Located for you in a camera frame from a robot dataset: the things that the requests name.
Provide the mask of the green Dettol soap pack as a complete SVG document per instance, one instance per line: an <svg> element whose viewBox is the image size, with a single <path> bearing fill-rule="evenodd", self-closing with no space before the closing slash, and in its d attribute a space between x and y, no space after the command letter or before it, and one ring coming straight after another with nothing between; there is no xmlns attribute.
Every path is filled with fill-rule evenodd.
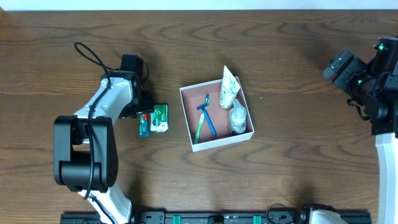
<svg viewBox="0 0 398 224"><path fill-rule="evenodd" d="M169 130L168 105L155 105L154 112L150 114L150 131L152 133L164 133Z"/></svg>

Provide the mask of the Colgate toothpaste tube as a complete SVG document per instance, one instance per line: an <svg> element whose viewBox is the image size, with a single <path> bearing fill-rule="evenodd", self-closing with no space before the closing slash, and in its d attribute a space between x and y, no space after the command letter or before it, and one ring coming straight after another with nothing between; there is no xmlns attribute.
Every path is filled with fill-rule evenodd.
<svg viewBox="0 0 398 224"><path fill-rule="evenodd" d="M147 138L150 136L149 124L146 114L141 114L139 117L139 137Z"/></svg>

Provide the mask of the blue disposable razor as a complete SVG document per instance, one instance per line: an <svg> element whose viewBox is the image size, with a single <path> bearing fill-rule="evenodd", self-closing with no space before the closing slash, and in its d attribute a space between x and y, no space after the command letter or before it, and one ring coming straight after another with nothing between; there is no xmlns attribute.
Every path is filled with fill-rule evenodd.
<svg viewBox="0 0 398 224"><path fill-rule="evenodd" d="M215 127L213 126L213 123L212 123L212 121L211 121L211 118L210 118L210 116L209 116L209 114L208 114L208 112L207 112L207 110L206 110L206 107L207 107L207 106L208 106L208 103L204 103L204 104L202 104L202 105L200 105L200 106L197 106L197 110L202 110L202 112L203 112L203 114L204 114L204 117L205 117L205 119L206 119L206 121L207 121L207 123L208 123L208 125L209 125L209 128L210 128L210 130L211 130L212 135L213 135L213 136L216 136L217 133L216 133Z"/></svg>

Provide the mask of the green white toothbrush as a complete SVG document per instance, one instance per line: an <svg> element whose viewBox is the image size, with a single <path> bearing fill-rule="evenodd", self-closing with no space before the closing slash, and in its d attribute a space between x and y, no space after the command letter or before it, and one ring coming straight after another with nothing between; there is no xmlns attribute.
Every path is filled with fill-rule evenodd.
<svg viewBox="0 0 398 224"><path fill-rule="evenodd" d="M210 102L210 95L207 94L206 97L205 97L205 103L209 104L209 102ZM202 113L201 116L200 116L200 119L199 119L199 124L198 124L197 131L196 131L196 134L195 134L195 138L194 138L194 142L193 142L194 144L197 144L198 141L199 141L201 127L202 127L202 124L204 122L204 119L205 119L205 115L204 115L204 113Z"/></svg>

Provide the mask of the white patterned lotion tube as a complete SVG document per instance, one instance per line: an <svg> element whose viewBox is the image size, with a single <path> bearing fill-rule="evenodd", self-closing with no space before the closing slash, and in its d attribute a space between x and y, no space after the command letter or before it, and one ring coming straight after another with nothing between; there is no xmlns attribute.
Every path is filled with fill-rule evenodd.
<svg viewBox="0 0 398 224"><path fill-rule="evenodd" d="M223 78L221 82L220 90L220 107L228 110L232 107L233 101L235 100L241 86L238 83L235 76L231 73L228 67L223 67Z"/></svg>

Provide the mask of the clear spray bottle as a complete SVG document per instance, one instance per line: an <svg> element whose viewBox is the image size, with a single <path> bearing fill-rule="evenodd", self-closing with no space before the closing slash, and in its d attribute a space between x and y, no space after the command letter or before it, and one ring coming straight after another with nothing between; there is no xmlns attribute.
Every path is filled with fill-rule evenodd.
<svg viewBox="0 0 398 224"><path fill-rule="evenodd" d="M235 99L233 101L233 108L229 111L229 133L234 136L242 134L246 131L246 109Z"/></svg>

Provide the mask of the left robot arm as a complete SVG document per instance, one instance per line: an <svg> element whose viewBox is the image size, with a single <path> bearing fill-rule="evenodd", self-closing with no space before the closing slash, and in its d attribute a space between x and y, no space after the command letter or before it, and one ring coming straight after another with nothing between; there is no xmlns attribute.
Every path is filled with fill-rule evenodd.
<svg viewBox="0 0 398 224"><path fill-rule="evenodd" d="M54 179L89 201L102 223L134 223L133 204L116 182L114 125L153 110L141 90L145 80L142 72L112 70L84 107L53 125Z"/></svg>

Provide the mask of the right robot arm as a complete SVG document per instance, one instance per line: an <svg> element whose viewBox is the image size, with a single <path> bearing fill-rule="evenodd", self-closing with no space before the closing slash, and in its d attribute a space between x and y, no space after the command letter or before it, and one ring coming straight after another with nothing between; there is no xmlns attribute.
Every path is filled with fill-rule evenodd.
<svg viewBox="0 0 398 224"><path fill-rule="evenodd" d="M397 223L397 37L380 37L365 63L348 50L331 59L322 75L349 95L371 133L379 160L378 223Z"/></svg>

